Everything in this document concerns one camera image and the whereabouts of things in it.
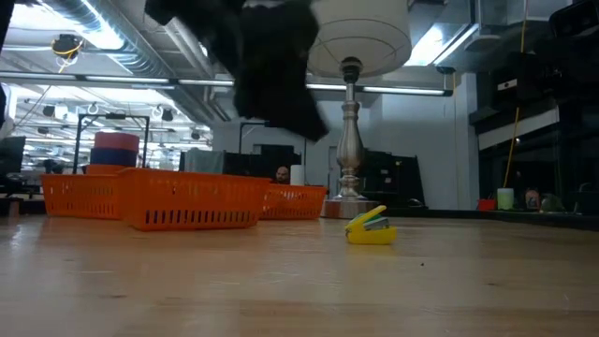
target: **wall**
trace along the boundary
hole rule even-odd
[[[476,109],[475,75],[461,77],[455,97],[380,95],[359,112],[358,126],[364,146],[396,155],[418,157],[425,201],[432,209],[472,210],[478,200],[478,149],[468,113]],[[327,185],[329,147],[341,136],[339,101],[319,103],[331,132],[316,144],[308,143],[306,179]],[[239,124],[213,130],[215,151],[237,152]],[[303,153],[303,139],[279,129],[246,126],[242,152],[254,144],[292,145]]]

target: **white lamp shade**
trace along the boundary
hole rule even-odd
[[[316,76],[341,74],[341,61],[357,57],[360,77],[391,72],[410,58],[406,0],[320,0],[313,4],[320,32],[308,67]]]

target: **yellow stapler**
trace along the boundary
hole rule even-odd
[[[397,228],[390,227],[388,220],[379,215],[386,210],[379,206],[360,214],[345,226],[345,237],[353,244],[392,244],[397,238]]]

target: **table surface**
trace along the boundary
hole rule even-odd
[[[599,335],[599,233],[392,222],[393,246],[357,246],[329,220],[143,233],[22,217],[0,226],[1,335]]]

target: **lamp shade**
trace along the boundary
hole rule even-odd
[[[357,57],[360,77],[383,75],[410,58],[406,0],[321,0],[313,4],[320,32],[308,67],[316,76],[340,76],[340,62]]]

